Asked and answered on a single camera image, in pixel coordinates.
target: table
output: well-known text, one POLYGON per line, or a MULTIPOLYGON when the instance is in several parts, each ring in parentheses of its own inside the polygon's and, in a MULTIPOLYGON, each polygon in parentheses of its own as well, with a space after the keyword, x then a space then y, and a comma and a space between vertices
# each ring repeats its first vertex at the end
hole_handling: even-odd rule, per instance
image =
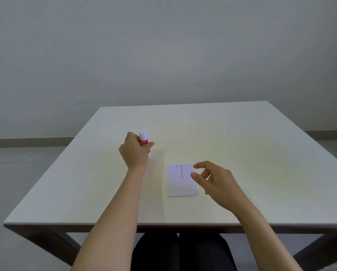
POLYGON ((337 261, 337 159, 267 101, 100 108, 4 226, 72 265, 80 246, 67 232, 91 230, 127 171, 118 147, 140 129, 156 145, 138 232, 242 233, 199 186, 197 197, 167 196, 168 164, 210 160, 233 172, 275 232, 325 234, 295 255, 304 270, 337 261))

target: white paper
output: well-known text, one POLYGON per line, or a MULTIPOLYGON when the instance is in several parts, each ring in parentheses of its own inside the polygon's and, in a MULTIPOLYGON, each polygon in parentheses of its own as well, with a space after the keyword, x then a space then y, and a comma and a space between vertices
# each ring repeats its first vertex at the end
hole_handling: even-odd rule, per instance
POLYGON ((192 164, 174 164, 167 166, 167 195, 196 196, 196 182, 191 178, 192 164))

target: glue stick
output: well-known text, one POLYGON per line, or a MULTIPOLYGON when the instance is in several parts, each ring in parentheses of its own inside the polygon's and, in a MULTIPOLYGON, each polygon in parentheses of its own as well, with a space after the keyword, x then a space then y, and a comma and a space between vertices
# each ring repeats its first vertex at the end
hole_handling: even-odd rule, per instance
MULTIPOLYGON (((147 132, 146 132, 146 130, 141 130, 139 132, 139 137, 140 137, 140 141, 141 141, 140 142, 141 146, 145 146, 145 145, 148 144, 148 138, 147 138, 147 132)), ((148 151, 148 156, 151 156, 151 150, 148 151)))

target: wall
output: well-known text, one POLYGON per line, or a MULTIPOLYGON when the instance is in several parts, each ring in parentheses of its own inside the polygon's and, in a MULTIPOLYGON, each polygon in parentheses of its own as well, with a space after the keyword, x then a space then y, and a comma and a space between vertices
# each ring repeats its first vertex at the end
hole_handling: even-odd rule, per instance
POLYGON ((337 0, 0 0, 0 138, 101 106, 268 100, 337 130, 337 0))

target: gray floor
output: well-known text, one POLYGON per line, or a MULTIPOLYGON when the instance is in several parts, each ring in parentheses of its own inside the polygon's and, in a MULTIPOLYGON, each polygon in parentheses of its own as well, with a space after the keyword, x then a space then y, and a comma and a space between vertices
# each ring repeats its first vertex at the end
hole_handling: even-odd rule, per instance
MULTIPOLYGON (((337 141, 320 142, 337 158, 337 141)), ((64 147, 0 148, 0 271, 57 270, 69 267, 47 252, 3 227, 4 219, 39 180, 64 147)), ((82 242, 85 234, 72 236, 82 242)), ((223 234, 233 253, 239 271, 258 270, 244 234, 223 234)), ((280 234, 288 250, 294 254, 319 235, 280 234)), ((328 270, 337 270, 337 263, 328 270)))

